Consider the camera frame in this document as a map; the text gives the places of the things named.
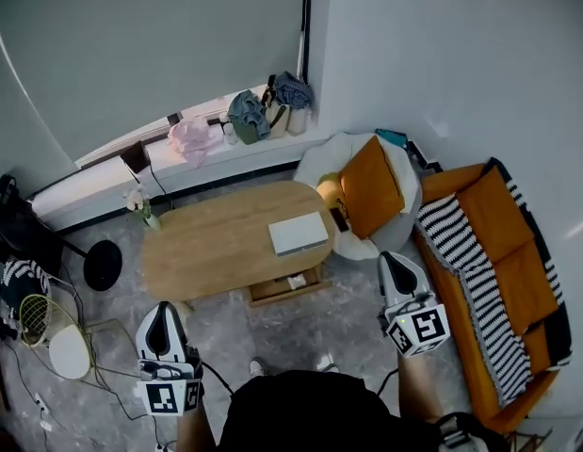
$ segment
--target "white wall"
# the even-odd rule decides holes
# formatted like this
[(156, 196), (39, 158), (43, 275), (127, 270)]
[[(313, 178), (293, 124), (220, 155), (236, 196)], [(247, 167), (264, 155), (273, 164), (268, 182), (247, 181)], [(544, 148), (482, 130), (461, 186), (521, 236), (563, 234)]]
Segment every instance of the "white wall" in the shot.
[(583, 0), (328, 5), (319, 127), (404, 131), (445, 168), (505, 163), (559, 267), (574, 334), (573, 364), (538, 414), (583, 413)]

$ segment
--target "round black base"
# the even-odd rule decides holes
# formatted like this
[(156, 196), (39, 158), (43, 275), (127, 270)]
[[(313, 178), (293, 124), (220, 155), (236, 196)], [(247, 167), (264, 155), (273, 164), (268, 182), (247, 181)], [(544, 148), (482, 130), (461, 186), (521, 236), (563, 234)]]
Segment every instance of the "round black base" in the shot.
[(90, 288), (106, 291), (120, 277), (121, 251), (111, 241), (99, 241), (88, 251), (84, 262), (84, 278)]

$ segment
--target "gray tiled floor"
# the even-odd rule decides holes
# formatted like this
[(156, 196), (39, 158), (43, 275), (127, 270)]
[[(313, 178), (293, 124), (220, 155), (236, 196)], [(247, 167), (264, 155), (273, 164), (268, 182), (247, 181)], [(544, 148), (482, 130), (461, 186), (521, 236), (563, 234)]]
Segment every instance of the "gray tiled floor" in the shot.
[[(177, 200), (176, 205), (290, 178), (291, 172), (262, 176), (206, 190)], [(69, 236), (74, 244), (84, 249), (100, 239), (109, 238), (123, 253), (121, 277), (102, 295), (84, 284), (82, 261), (76, 256), (66, 257), (66, 266), (84, 300), (87, 323), (118, 318), (134, 336), (142, 317), (156, 304), (147, 293), (140, 264), (143, 236), (151, 232), (138, 217), (124, 215)], [(420, 260), (411, 242), (402, 252)], [(261, 308), (247, 305), (245, 290), (194, 300), (194, 311), (183, 316), (187, 338), (233, 389), (249, 379), (249, 360), (258, 355), (279, 370), (311, 369), (323, 356), (331, 356), (343, 373), (363, 378), (367, 388), (377, 390), (387, 372), (397, 366), (397, 357), (391, 341), (381, 335), (376, 319), (382, 301), (376, 291), (374, 264), (349, 262), (332, 255), (324, 264), (324, 274), (332, 281), (331, 289)], [(93, 334), (93, 343), (99, 364), (136, 374), (137, 357), (122, 331), (114, 326), (98, 330)], [(83, 383), (58, 379), (41, 366), (29, 349), (20, 345), (15, 345), (15, 349), (25, 383), (32, 393), (42, 395), (52, 415), (67, 429), (61, 428), (51, 417), (46, 419), (53, 426), (53, 431), (48, 433), (50, 450), (154, 450), (151, 418), (129, 422), (114, 396)], [(8, 427), (25, 450), (43, 450), (39, 414), (21, 385), (14, 355), (2, 347), (1, 356), (13, 408)], [(468, 411), (468, 394), (454, 342), (448, 340), (427, 358), (445, 411)], [(131, 415), (144, 413), (139, 400), (132, 394), (134, 379), (106, 372), (105, 379), (120, 395)], [(218, 439), (229, 398), (208, 371), (204, 386), (208, 418)], [(391, 413), (398, 413), (397, 379), (389, 381), (381, 398)], [(175, 420), (159, 419), (157, 422), (160, 440), (173, 440)]]

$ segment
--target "teal object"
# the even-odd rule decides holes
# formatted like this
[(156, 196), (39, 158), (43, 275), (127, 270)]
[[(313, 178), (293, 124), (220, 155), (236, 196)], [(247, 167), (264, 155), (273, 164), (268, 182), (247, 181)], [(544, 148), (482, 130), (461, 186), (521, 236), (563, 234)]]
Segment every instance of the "teal object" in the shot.
[(375, 131), (377, 136), (384, 138), (390, 144), (406, 149), (408, 147), (408, 138), (406, 134), (396, 131), (388, 131), (387, 129), (377, 129)]

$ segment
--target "white vase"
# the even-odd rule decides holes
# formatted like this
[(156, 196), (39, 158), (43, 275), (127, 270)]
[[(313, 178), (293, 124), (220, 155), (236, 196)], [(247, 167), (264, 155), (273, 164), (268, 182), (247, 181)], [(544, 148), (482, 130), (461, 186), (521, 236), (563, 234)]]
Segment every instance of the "white vase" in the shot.
[(157, 231), (161, 230), (161, 221), (155, 215), (150, 215), (148, 218), (145, 218), (144, 222), (146, 222), (154, 230), (157, 230)]

